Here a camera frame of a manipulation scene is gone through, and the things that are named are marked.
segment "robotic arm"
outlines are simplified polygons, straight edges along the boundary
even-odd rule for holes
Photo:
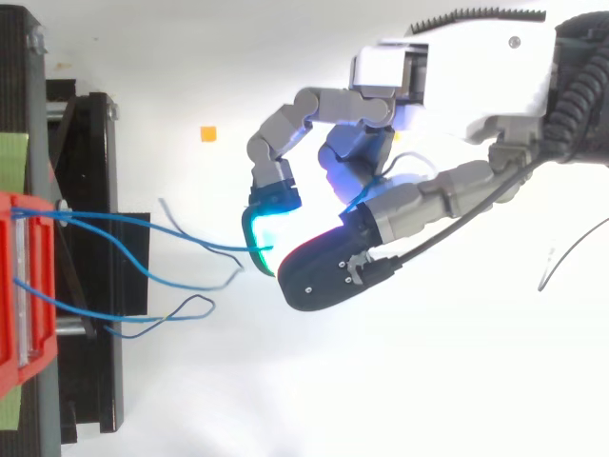
[[[557,39],[543,12],[455,11],[361,50],[349,89],[303,89],[271,115],[247,144],[254,182],[244,231],[251,246],[260,244],[251,229],[256,217],[301,205],[284,156],[316,122],[335,125],[319,162],[338,197],[348,203],[371,189],[342,215],[342,227],[284,259],[278,279],[287,302],[300,310],[327,308],[384,281],[492,203],[511,200],[543,162],[605,163],[607,143],[589,126],[601,122],[601,113],[609,117],[600,109],[609,81],[609,13],[584,16],[561,26]],[[387,186],[379,178],[395,130],[419,123],[470,143],[498,139],[488,162]],[[404,256],[368,255],[443,217],[461,219]],[[268,273],[259,254],[252,258]]]

